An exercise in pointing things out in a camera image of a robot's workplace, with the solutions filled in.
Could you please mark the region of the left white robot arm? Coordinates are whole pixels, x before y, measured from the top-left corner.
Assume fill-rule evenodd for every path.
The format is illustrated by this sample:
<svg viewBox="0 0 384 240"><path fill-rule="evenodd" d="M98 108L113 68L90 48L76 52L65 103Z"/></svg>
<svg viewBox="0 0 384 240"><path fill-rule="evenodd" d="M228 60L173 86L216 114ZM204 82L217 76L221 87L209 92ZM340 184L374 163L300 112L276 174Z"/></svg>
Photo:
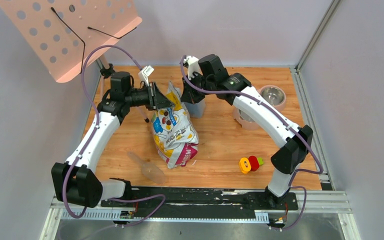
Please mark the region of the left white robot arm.
<svg viewBox="0 0 384 240"><path fill-rule="evenodd" d="M110 88L97 105L91 127L79 146L64 163L55 163L51 176L56 198L83 207L94 208L101 200L114 198L120 206L133 201L127 180L111 178L101 182L95 175L98 161L115 131L133 107L144 106L150 111L173 107L156 83L134 87L133 76L125 71L110 77Z"/></svg>

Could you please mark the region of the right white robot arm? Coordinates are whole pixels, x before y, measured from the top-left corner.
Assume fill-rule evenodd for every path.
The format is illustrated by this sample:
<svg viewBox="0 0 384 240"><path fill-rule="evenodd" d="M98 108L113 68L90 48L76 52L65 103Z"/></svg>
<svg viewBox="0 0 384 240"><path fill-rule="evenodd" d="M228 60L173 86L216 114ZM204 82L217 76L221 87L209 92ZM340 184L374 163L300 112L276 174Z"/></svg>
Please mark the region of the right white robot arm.
<svg viewBox="0 0 384 240"><path fill-rule="evenodd" d="M299 126L270 105L241 73L228 73L219 56L209 54L200 59L183 55L180 71L184 83L182 100L198 103L208 95L248 115L278 146L272 155L274 172L267 186L266 204L278 209L286 201L293 178L308 153L311 153L313 130Z"/></svg>

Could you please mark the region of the pet food bag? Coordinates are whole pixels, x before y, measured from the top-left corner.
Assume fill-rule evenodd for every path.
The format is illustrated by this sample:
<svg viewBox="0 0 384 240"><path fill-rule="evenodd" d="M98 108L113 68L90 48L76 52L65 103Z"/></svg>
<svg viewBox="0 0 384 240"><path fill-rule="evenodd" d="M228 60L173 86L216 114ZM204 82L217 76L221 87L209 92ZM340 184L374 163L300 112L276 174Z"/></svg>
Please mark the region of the pet food bag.
<svg viewBox="0 0 384 240"><path fill-rule="evenodd" d="M153 113L151 132L157 152L167 167L184 167L198 153L199 136L189 111L181 102L180 89L169 82L165 96L174 106Z"/></svg>

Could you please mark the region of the clear plastic scoop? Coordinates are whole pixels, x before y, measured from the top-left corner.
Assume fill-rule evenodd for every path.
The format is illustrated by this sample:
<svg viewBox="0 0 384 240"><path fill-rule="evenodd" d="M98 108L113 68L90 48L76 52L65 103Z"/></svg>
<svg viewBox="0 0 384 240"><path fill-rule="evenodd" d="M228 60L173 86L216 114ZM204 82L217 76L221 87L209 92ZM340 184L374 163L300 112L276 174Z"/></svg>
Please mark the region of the clear plastic scoop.
<svg viewBox="0 0 384 240"><path fill-rule="evenodd" d="M166 175L155 164L143 160L132 151L127 152L127 156L136 162L141 167L141 173L156 184L164 184L166 182Z"/></svg>

